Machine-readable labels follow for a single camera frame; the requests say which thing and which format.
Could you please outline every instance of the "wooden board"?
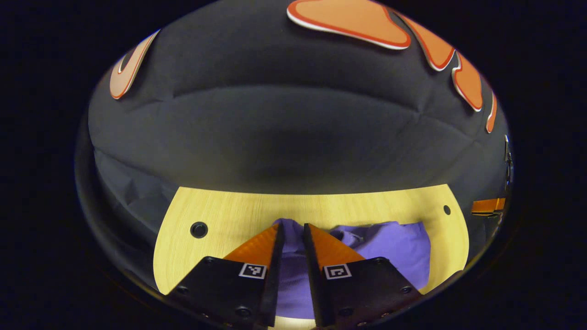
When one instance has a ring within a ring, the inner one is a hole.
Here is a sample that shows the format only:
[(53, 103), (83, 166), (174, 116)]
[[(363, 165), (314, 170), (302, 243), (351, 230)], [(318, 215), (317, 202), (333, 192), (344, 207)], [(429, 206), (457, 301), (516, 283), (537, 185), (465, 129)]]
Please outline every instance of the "wooden board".
[[(450, 215), (444, 212), (450, 207)], [(222, 258), (279, 218), (330, 230), (337, 225), (423, 222), (430, 237), (425, 294), (467, 261), (469, 241), (461, 208), (448, 185), (364, 194), (277, 195), (180, 187), (163, 220), (153, 258), (159, 291), (168, 294), (206, 256)], [(208, 225), (204, 238), (190, 227)], [(277, 317), (278, 329), (309, 329), (313, 320)]]

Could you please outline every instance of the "black screw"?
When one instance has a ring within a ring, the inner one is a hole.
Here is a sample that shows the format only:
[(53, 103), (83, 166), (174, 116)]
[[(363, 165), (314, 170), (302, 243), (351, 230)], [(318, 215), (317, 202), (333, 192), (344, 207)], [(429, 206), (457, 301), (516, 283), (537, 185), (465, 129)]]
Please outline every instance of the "black screw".
[(351, 315), (353, 315), (353, 309), (352, 308), (343, 308), (340, 311), (338, 311), (338, 315), (351, 316)]
[(183, 294), (183, 295), (190, 292), (190, 290), (184, 286), (177, 287), (176, 291)]
[(251, 313), (251, 310), (246, 307), (239, 307), (236, 310), (236, 314), (238, 316), (240, 316), (241, 318), (246, 318), (246, 317), (251, 316), (252, 313)]
[(191, 225), (190, 233), (195, 238), (202, 238), (208, 234), (208, 226), (203, 222), (196, 222)]

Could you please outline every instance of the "purple cloth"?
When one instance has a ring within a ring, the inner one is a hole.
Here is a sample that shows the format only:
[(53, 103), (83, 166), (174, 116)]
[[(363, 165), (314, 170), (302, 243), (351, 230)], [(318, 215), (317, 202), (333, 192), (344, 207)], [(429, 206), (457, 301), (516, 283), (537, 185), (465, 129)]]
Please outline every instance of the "purple cloth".
[[(302, 241), (303, 227), (291, 219), (278, 219), (274, 222), (276, 223), (282, 223), (285, 232), (276, 314), (314, 319), (308, 265)], [(400, 225), (397, 222), (388, 222), (370, 227), (341, 225), (330, 234), (366, 259), (389, 259), (416, 288), (423, 288), (428, 283), (430, 239), (424, 224)]]

